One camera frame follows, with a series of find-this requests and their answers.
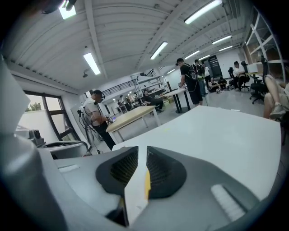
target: window frame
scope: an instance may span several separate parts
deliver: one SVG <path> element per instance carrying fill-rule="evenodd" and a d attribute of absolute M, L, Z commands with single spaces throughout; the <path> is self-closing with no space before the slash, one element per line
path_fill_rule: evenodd
<path fill-rule="evenodd" d="M 27 95 L 34 95 L 34 96 L 41 96 L 42 97 L 42 101 L 43 101 L 43 105 L 44 105 L 44 110 L 46 111 L 46 114 L 48 116 L 48 119 L 49 119 L 49 122 L 50 122 L 50 125 L 55 133 L 55 135 L 57 136 L 57 138 L 59 139 L 59 141 L 63 141 L 62 138 L 67 136 L 68 134 L 72 133 L 73 136 L 75 137 L 76 140 L 79 140 L 81 141 L 81 139 L 79 138 L 79 136 L 77 135 L 74 127 L 72 126 L 72 123 L 66 113 L 66 110 L 65 110 L 65 107 L 64 107 L 64 104 L 63 104 L 63 101 L 62 101 L 62 98 L 61 96 L 55 96 L 55 95 L 50 95 L 50 94 L 46 94 L 46 93 L 38 93 L 38 92 L 31 92 L 31 91 L 24 91 L 25 94 Z M 46 102 L 46 97 L 50 97 L 50 98 L 57 98 L 58 99 L 58 102 L 59 102 L 59 105 L 60 105 L 60 108 L 61 110 L 49 110 L 48 109 L 48 105 L 47 105 L 47 102 Z M 66 120 L 66 123 L 67 123 L 67 126 L 70 127 L 69 129 L 67 129 L 66 131 L 64 131 L 63 133 L 59 133 L 56 126 L 55 126 L 55 123 L 52 119 L 52 116 L 53 115 L 59 115 L 59 114 L 63 114 L 64 116 L 64 119 Z"/>

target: ceiling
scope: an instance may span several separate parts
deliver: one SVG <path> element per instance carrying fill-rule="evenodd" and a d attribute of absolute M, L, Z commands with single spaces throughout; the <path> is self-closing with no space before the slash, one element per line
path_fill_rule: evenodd
<path fill-rule="evenodd" d="M 248 36 L 252 6 L 244 0 L 222 5 L 190 25 L 184 19 L 211 0 L 77 0 L 76 15 L 63 20 L 51 14 L 21 17 L 4 42 L 4 57 L 19 72 L 54 81 L 82 93 L 138 71 L 173 65 L 177 58 L 214 54 L 226 45 L 238 47 Z M 224 36 L 232 39 L 212 45 Z M 151 55 L 168 45 L 155 60 Z M 88 77 L 83 55 L 91 52 L 101 71 Z"/>

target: metal rack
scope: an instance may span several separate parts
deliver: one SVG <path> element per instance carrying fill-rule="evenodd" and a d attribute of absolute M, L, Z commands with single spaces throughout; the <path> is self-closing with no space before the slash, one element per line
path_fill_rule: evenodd
<path fill-rule="evenodd" d="M 280 77 L 285 82 L 285 68 L 284 63 L 288 60 L 282 58 L 282 54 L 279 48 L 278 41 L 273 34 L 270 26 L 262 17 L 260 12 L 254 8 L 256 14 L 255 24 L 251 24 L 251 34 L 246 44 L 246 56 L 249 64 L 256 64 L 258 69 L 262 69 L 261 55 L 268 60 L 269 73 L 270 68 L 276 68 L 277 65 L 281 65 L 282 72 Z"/>

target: black shorts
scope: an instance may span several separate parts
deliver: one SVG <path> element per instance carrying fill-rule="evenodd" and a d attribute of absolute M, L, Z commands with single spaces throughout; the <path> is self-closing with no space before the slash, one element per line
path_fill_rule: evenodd
<path fill-rule="evenodd" d="M 200 86 L 199 83 L 196 84 L 196 88 L 188 88 L 189 94 L 191 96 L 191 101 L 193 104 L 198 104 L 200 101 L 203 101 L 203 97 L 200 93 Z"/>

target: window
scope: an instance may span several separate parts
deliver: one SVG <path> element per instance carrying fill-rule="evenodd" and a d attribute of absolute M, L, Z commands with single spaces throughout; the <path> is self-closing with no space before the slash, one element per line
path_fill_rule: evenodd
<path fill-rule="evenodd" d="M 68 118 L 61 97 L 28 91 L 25 93 L 31 102 L 20 120 L 20 126 L 38 129 L 47 143 L 55 142 L 56 138 L 65 141 L 80 140 Z"/>

